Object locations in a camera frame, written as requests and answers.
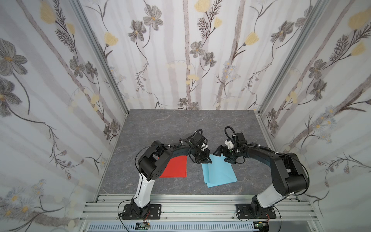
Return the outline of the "circuit board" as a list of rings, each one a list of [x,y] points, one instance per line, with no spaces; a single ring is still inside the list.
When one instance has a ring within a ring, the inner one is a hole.
[[[268,221],[257,221],[253,223],[254,229],[259,230],[259,232],[268,232],[269,231],[269,223]]]
[[[150,229],[150,224],[147,222],[137,222],[135,224],[135,230],[149,230]]]

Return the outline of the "right circuit board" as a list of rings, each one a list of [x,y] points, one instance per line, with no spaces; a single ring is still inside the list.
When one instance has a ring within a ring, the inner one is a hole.
[[[254,229],[259,230],[259,232],[268,232],[269,231],[269,223],[268,221],[257,221],[253,223]]]

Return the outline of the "red paper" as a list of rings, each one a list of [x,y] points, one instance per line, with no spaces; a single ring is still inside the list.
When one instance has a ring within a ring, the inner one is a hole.
[[[172,158],[160,178],[186,178],[187,157]]]

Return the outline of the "light blue paper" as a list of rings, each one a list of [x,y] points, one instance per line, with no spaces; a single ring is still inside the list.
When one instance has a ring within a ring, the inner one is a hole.
[[[210,183],[215,186],[237,182],[237,177],[231,164],[224,162],[224,156],[211,155],[212,163],[209,163]]]
[[[213,185],[210,183],[210,175],[209,175],[208,164],[202,164],[202,169],[203,169],[204,182],[209,188],[211,188]]]

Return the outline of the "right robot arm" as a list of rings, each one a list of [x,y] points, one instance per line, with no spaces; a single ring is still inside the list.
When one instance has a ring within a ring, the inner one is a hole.
[[[274,207],[291,195],[305,193],[309,186],[309,175],[304,165],[294,153],[280,153],[256,143],[248,143],[242,132],[236,133],[231,126],[224,128],[227,140],[214,152],[216,156],[224,156],[224,162],[238,164],[242,158],[257,160],[271,170],[271,185],[263,192],[255,195],[247,209],[238,209],[239,218],[268,218]]]

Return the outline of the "light blue paper top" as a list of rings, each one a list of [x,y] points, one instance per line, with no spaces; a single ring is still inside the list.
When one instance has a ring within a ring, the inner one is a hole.
[[[213,185],[210,183],[210,175],[209,175],[208,164],[202,164],[202,169],[203,169],[204,182],[209,188],[211,188]]]

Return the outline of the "left circuit board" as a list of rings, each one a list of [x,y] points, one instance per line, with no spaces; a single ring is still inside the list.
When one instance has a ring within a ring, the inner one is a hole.
[[[149,230],[150,229],[150,224],[147,222],[137,222],[135,224],[135,230]]]

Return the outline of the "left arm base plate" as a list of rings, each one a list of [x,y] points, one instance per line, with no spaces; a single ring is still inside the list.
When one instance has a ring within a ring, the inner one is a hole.
[[[159,220],[162,213],[161,204],[148,204],[144,208],[137,205],[125,205],[124,209],[119,212],[121,219],[154,219]]]

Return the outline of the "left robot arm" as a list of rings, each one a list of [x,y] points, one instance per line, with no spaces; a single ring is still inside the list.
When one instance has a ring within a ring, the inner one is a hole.
[[[151,193],[154,183],[164,174],[171,159],[177,157],[190,157],[196,164],[212,163],[208,140],[203,135],[203,130],[198,129],[173,144],[154,141],[146,148],[144,154],[135,160],[139,172],[137,191],[130,204],[118,211],[120,219],[144,219],[151,214]]]

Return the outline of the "left corner aluminium post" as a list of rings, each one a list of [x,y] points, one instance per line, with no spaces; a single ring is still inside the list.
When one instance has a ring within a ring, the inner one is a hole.
[[[83,32],[85,34],[85,36],[87,37],[89,43],[90,43],[90,46],[94,52],[94,54],[96,55],[98,61],[99,61],[99,64],[101,65],[101,67],[103,68],[103,72],[104,74],[106,75],[106,78],[107,78],[107,81],[114,93],[114,95],[116,96],[117,98],[117,101],[119,102],[119,105],[120,105],[120,108],[122,110],[122,112],[124,113],[125,116],[128,116],[129,114],[129,110],[128,110],[128,107],[121,95],[121,92],[115,82],[115,79],[112,75],[112,72],[110,71],[110,68],[109,68],[109,65],[108,65],[108,62],[105,58],[105,54],[103,52],[103,49],[101,48],[100,44],[99,44],[99,41],[98,39],[96,38],[96,35],[88,21],[88,18],[86,17],[85,15],[85,12],[83,10],[83,7],[81,5],[81,3],[79,1],[76,1],[76,0],[69,0],[69,3],[83,29]]]

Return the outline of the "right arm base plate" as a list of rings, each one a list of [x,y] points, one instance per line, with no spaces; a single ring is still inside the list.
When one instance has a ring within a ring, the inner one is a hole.
[[[251,204],[236,204],[237,216],[239,219],[276,219],[275,210],[270,208],[261,208]]]

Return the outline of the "corner aluminium post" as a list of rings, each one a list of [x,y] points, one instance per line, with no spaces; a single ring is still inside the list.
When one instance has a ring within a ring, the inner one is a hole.
[[[115,79],[112,75],[112,72],[110,71],[110,68],[109,68],[109,65],[108,65],[108,62],[105,58],[105,54],[103,52],[103,49],[101,48],[100,44],[99,44],[99,41],[98,39],[96,38],[96,35],[88,21],[88,18],[86,17],[85,15],[85,12],[83,10],[83,7],[81,5],[81,3],[79,1],[76,1],[76,0],[69,0],[69,3],[83,29],[83,32],[85,34],[85,36],[87,37],[89,43],[90,43],[90,46],[94,52],[94,54],[96,55],[98,61],[99,61],[99,64],[101,65],[101,67],[103,68],[103,72],[104,74],[106,75],[106,78],[107,78],[107,81],[114,93],[114,95],[116,96],[117,98],[117,101],[119,102],[119,105],[120,105],[120,108],[122,110],[122,112],[124,113],[125,116],[128,116],[129,114],[129,110],[128,110],[128,107],[121,95],[121,92],[115,82]]]
[[[280,71],[278,72],[276,78],[274,79],[269,91],[267,92],[257,114],[261,116],[265,110],[268,109],[269,103],[272,101],[274,95],[278,91],[288,69],[292,66],[295,59],[299,55],[301,49],[304,47],[306,40],[310,36],[312,30],[315,28],[317,22],[320,20],[320,17],[324,10],[326,9],[329,1],[317,1],[314,5],[311,13],[309,14],[305,24],[302,27],[295,43],[293,44],[292,49],[290,50],[285,62],[283,63]]]

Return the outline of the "right corner aluminium post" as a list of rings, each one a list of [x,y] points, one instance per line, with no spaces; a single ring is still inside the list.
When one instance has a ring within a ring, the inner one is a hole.
[[[304,47],[306,40],[310,36],[312,30],[315,28],[317,22],[320,20],[320,17],[324,10],[326,9],[329,1],[317,1],[314,5],[311,13],[309,14],[305,24],[302,27],[295,43],[293,44],[292,49],[290,50],[285,62],[283,63],[280,71],[278,72],[276,78],[274,79],[269,91],[267,92],[257,114],[261,116],[265,110],[268,109],[269,103],[272,101],[274,95],[278,91],[288,69],[292,66],[295,59],[299,55],[301,49]]]

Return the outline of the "aluminium front rail frame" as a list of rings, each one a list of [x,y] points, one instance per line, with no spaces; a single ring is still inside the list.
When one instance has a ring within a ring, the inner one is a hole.
[[[135,230],[142,219],[122,220],[118,211],[129,204],[127,194],[100,195],[86,203],[78,232],[141,232]],[[276,219],[239,219],[236,204],[247,204],[250,195],[152,195],[153,204],[162,205],[159,220],[149,222],[149,232],[258,232],[254,221],[268,221],[269,232],[321,232],[322,226],[309,202],[287,199],[274,207]]]

